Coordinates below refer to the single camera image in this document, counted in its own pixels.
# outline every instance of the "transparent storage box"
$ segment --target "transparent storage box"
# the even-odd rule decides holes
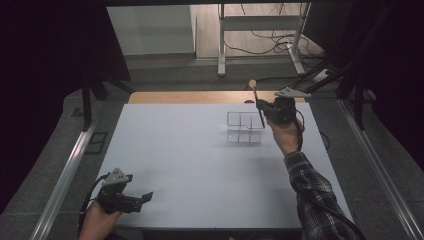
[[[259,112],[228,112],[227,129],[228,142],[258,143],[264,126]]]

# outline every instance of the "white table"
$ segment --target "white table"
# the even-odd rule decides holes
[[[352,219],[311,109],[305,117],[303,152],[333,185]],[[229,111],[254,104],[127,104],[99,176],[119,167],[134,178],[124,190],[153,191],[140,213],[118,226],[144,229],[298,229],[296,196],[283,155],[267,126],[261,143],[226,142]]]

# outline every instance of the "person's hand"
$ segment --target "person's hand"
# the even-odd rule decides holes
[[[87,210],[79,240],[105,239],[121,215],[122,212],[107,214],[97,201],[93,201]]]
[[[299,122],[299,126],[302,128],[302,131],[304,131],[305,127],[302,125],[299,119],[296,120]],[[297,151],[297,128],[293,122],[286,125],[278,125],[268,118],[266,122],[271,127],[274,135],[274,140],[283,152],[284,156],[287,156],[289,153]]]

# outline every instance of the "black cable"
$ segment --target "black cable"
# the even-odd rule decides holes
[[[110,173],[107,173],[105,175],[100,176],[95,182],[94,184],[91,186],[90,190],[88,191],[87,195],[85,196],[84,202],[81,206],[81,210],[80,210],[80,216],[79,216],[79,224],[78,224],[78,236],[81,233],[82,230],[82,226],[84,225],[84,220],[85,220],[85,215],[86,215],[86,211],[87,211],[87,207],[88,207],[88,203],[91,200],[94,199],[90,199],[91,195],[93,194],[94,188],[96,188],[97,184],[103,180],[106,179],[108,176],[110,175]]]
[[[330,148],[330,138],[322,131],[319,131],[319,133],[325,138],[327,141],[327,145],[325,145],[325,150],[328,150]]]
[[[244,50],[244,49],[241,49],[241,48],[236,48],[236,47],[228,46],[228,44],[225,42],[225,40],[224,40],[224,44],[225,44],[225,46],[226,46],[226,47],[228,47],[229,49],[238,50],[238,51],[242,51],[242,52],[246,52],[246,53],[254,54],[254,55],[263,55],[263,54],[269,53],[269,52],[273,51],[273,50],[277,47],[277,45],[280,45],[280,44],[277,44],[277,45],[275,45],[274,47],[272,47],[271,49],[269,49],[269,50],[267,50],[267,51],[265,51],[265,52],[259,52],[259,53],[257,53],[257,52],[256,52],[256,53],[255,53],[255,52],[250,52],[250,51],[248,51],[248,50]]]
[[[309,196],[306,196],[305,194],[301,193],[298,189],[294,189],[295,192],[301,196],[302,198],[304,198],[305,200],[308,200],[310,203],[315,204],[316,206],[326,210],[327,212],[329,212],[332,216],[334,216],[335,218],[339,219],[340,221],[342,221],[343,223],[345,223],[361,240],[365,240],[365,236],[362,233],[362,231],[352,222],[350,221],[347,217],[343,216],[342,214],[340,214],[339,212],[325,206],[324,204],[316,201],[315,199],[310,198]]]

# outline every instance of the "wall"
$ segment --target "wall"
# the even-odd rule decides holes
[[[193,53],[190,6],[108,7],[124,55]]]

